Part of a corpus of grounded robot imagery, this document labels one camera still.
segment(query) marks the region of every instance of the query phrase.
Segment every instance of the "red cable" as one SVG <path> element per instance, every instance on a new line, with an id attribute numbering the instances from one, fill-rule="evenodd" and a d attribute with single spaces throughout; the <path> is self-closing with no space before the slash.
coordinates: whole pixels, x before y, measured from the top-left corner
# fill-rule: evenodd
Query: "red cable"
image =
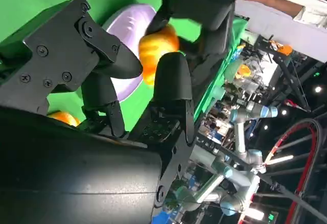
<path id="1" fill-rule="evenodd" d="M 311 128 L 311 127 L 309 127 L 309 130 L 311 131 L 311 134 L 312 134 L 311 150 L 310 150 L 308 160 L 306 162 L 305 169 L 304 169 L 304 171 L 303 171 L 303 173 L 301 175 L 300 181 L 299 181 L 299 183 L 297 185 L 296 195 L 298 195 L 303 190 L 303 186 L 304 186 L 304 184 L 306 182 L 307 175 L 308 175 L 308 172 L 310 170 L 312 160 L 313 160 L 313 157 L 314 157 L 315 152 L 316 152 L 316 144 L 317 144 L 316 133 L 313 130 L 313 128 Z M 290 207 L 290 210 L 288 212 L 287 218 L 286 218 L 286 222 L 285 222 L 286 224 L 289 224 L 291 222 L 296 206 L 297 206 L 297 203 L 293 201 L 292 205 Z"/>
<path id="2" fill-rule="evenodd" d="M 316 133 L 314 131 L 314 129 L 312 127 L 310 127 L 310 123 L 302 123 L 302 124 L 299 124 L 297 126 L 295 126 L 294 128 L 291 128 L 291 130 L 286 133 L 285 135 L 283 135 L 283 137 L 281 137 L 277 142 L 276 144 L 274 145 L 274 147 L 271 149 L 270 153 L 271 156 L 273 156 L 275 154 L 275 152 L 278 150 L 278 148 L 281 146 L 282 142 L 285 141 L 287 139 L 287 137 L 289 135 L 291 135 L 292 133 L 300 130 L 300 129 L 303 129 L 303 128 L 308 128 L 312 134 L 312 143 L 311 143 L 311 150 L 310 150 L 310 153 L 309 153 L 309 157 L 308 157 L 308 160 L 306 162 L 306 165 L 305 165 L 305 169 L 301 175 L 301 178 L 300 178 L 300 181 L 297 185 L 297 188 L 296 188 L 296 195 L 298 195 L 298 193 L 300 193 L 303 189 L 303 186 L 306 182 L 306 179 L 307 179 L 307 174 L 310 170 L 310 167 L 311 167 L 311 164 L 312 164 L 312 160 L 313 160 L 313 157 L 315 155 L 315 152 L 316 152 L 316 145 L 317 145 L 317 139 L 316 139 Z M 295 211 L 295 208 L 297 206 L 297 203 L 296 202 L 293 202 L 291 207 L 290 207 L 290 210 L 288 212 L 288 215 L 287 215 L 287 219 L 286 219 L 286 224 L 289 224 L 292 217 L 293 217 L 293 213 Z M 238 222 L 238 224 L 242 224 L 243 223 L 243 220 L 240 220 Z"/>

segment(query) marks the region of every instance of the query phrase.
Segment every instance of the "black metal rod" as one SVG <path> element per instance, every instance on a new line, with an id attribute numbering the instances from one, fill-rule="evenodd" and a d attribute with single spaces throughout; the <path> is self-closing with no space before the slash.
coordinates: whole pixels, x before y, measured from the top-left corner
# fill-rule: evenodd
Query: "black metal rod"
<path id="1" fill-rule="evenodd" d="M 265 175 L 266 176 L 277 176 L 277 175 L 285 175 L 285 174 L 297 174 L 297 173 L 303 172 L 304 169 L 305 169 L 304 167 L 296 168 L 296 169 L 287 169 L 287 170 L 281 170 L 281 171 L 277 171 L 277 172 L 267 173 Z M 317 165 L 317 167 L 315 169 L 318 171 L 321 169 L 327 169 L 327 165 L 326 164 Z"/>
<path id="2" fill-rule="evenodd" d="M 300 138 L 300 139 L 297 139 L 297 140 L 295 140 L 295 141 L 289 142 L 289 143 L 287 143 L 287 144 L 284 145 L 284 146 L 280 146 L 280 147 L 277 149 L 277 152 L 282 151 L 283 149 L 286 149 L 286 148 L 289 148 L 289 147 L 295 146 L 295 145 L 297 145 L 297 144 L 299 144 L 299 143 L 302 143 L 302 142 L 304 142 L 304 141 L 307 141 L 307 140 L 309 140 L 309 139 L 311 139 L 311 138 L 312 138 L 312 135 L 308 135 L 308 136 L 304 136 L 304 137 L 302 137 L 302 138 Z"/>
<path id="3" fill-rule="evenodd" d="M 272 197 L 272 198 L 287 198 L 283 194 L 279 193 L 255 193 L 255 196 L 257 197 Z M 305 195 L 302 198 L 309 199 L 309 200 L 320 200 L 320 197 L 316 195 Z"/>

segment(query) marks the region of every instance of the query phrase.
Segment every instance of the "ceiling light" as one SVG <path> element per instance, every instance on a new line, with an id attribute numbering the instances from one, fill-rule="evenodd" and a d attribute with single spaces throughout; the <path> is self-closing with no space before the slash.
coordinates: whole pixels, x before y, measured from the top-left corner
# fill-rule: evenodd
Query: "ceiling light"
<path id="1" fill-rule="evenodd" d="M 288 156 L 283 156 L 283 157 L 277 158 L 277 159 L 271 159 L 268 162 L 266 162 L 266 165 L 277 164 L 277 163 L 280 163 L 280 162 L 284 162 L 284 161 L 290 160 L 292 158 L 294 158 L 293 155 L 288 155 Z"/>
<path id="2" fill-rule="evenodd" d="M 265 216 L 265 213 L 257 210 L 257 209 L 253 209 L 253 208 L 248 208 L 244 214 L 252 219 L 256 219 L 256 220 L 262 220 Z"/>
<path id="3" fill-rule="evenodd" d="M 322 91 L 322 87 L 320 87 L 320 86 L 315 87 L 315 92 L 316 93 L 320 93 L 321 91 Z"/>

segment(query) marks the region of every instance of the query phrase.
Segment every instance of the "orange pumpkin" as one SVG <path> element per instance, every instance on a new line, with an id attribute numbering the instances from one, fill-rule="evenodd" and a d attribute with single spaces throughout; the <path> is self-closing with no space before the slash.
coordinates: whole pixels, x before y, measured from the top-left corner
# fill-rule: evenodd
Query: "orange pumpkin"
<path id="1" fill-rule="evenodd" d="M 178 50 L 178 36 L 171 25 L 141 38 L 138 45 L 139 60 L 143 66 L 143 80 L 147 85 L 154 85 L 155 72 L 161 56 Z"/>
<path id="2" fill-rule="evenodd" d="M 78 120 L 78 118 L 74 118 L 69 113 L 65 113 L 63 111 L 58 111 L 56 113 L 52 113 L 48 117 L 54 118 L 56 120 L 59 120 L 61 122 L 64 122 L 64 123 L 69 124 L 69 125 L 74 126 L 74 127 L 77 127 L 81 123 Z"/>

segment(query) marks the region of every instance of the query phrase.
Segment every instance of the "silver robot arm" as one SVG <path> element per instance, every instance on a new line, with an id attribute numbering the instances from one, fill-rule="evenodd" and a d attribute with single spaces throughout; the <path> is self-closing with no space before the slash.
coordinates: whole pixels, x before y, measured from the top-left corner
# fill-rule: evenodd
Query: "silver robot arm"
<path id="1" fill-rule="evenodd" d="M 262 153 L 254 149 L 246 150 L 244 123 L 252 119 L 276 117 L 277 114 L 276 107 L 265 107 L 254 102 L 250 102 L 245 109 L 231 111 L 230 119 L 234 123 L 236 138 L 235 153 L 261 173 L 266 172 Z M 227 163 L 228 157 L 222 152 L 218 152 L 218 155 L 214 156 L 197 145 L 194 147 L 190 159 L 204 164 L 214 175 L 196 192 L 190 191 L 186 187 L 177 190 L 177 197 L 187 211 L 197 209 L 204 201 L 219 203 L 225 215 L 234 215 L 247 210 L 260 183 L 260 178 L 254 172 L 239 171 Z M 236 194 L 229 195 L 219 187 L 224 179 L 234 184 L 237 189 Z"/>

